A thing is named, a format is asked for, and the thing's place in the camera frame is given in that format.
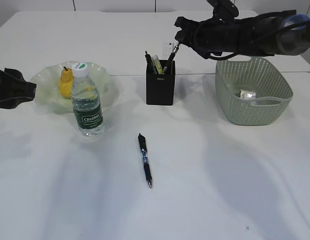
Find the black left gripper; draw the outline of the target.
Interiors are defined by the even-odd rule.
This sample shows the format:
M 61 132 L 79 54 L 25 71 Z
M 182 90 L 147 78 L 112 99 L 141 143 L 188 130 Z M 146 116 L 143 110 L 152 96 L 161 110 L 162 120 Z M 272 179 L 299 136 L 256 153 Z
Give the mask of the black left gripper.
M 35 98 L 37 85 L 24 79 L 23 74 L 13 68 L 0 69 L 0 109 L 15 109 Z

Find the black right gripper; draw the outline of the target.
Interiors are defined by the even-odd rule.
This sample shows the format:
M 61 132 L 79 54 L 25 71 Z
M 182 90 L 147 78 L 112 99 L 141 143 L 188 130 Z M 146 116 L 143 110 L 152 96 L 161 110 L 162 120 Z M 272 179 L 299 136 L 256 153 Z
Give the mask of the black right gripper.
M 181 30 L 175 35 L 175 40 L 193 49 L 204 59 L 208 59 L 210 54 L 220 56 L 223 52 L 244 55 L 245 51 L 240 46 L 243 24 L 243 19 L 224 23 L 211 18 L 194 21 L 179 16 L 174 25 Z

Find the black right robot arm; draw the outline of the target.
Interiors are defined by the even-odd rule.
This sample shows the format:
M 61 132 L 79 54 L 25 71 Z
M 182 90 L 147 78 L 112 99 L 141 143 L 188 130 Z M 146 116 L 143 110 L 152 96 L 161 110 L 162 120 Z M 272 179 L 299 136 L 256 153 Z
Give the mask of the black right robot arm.
M 294 10 L 270 12 L 225 22 L 215 17 L 194 21 L 183 16 L 175 39 L 204 59 L 224 61 L 237 55 L 296 56 L 310 49 L 310 18 Z

